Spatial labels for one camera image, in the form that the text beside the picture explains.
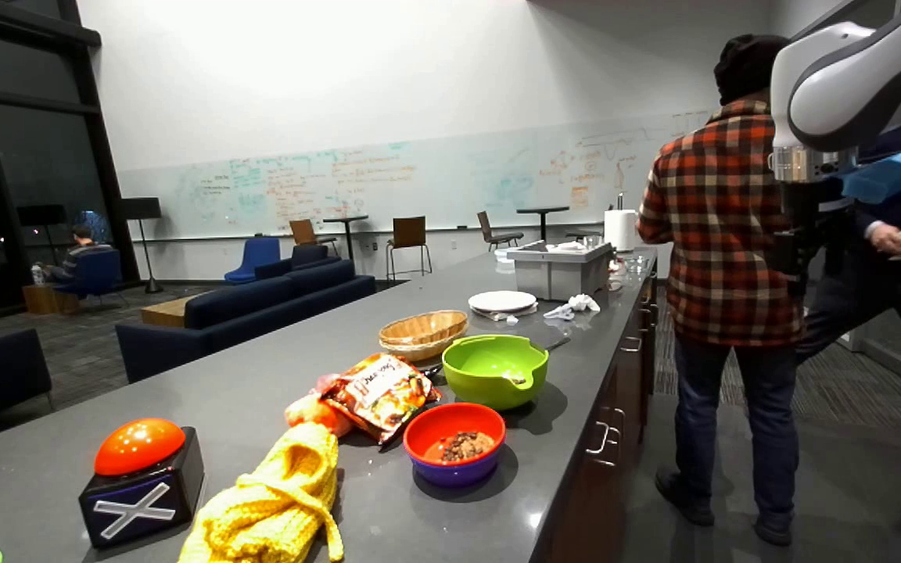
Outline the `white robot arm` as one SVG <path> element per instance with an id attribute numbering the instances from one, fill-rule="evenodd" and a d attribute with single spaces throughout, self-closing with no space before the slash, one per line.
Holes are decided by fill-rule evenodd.
<path id="1" fill-rule="evenodd" d="M 822 24 L 772 59 L 774 150 L 851 150 L 901 126 L 901 13 Z"/>

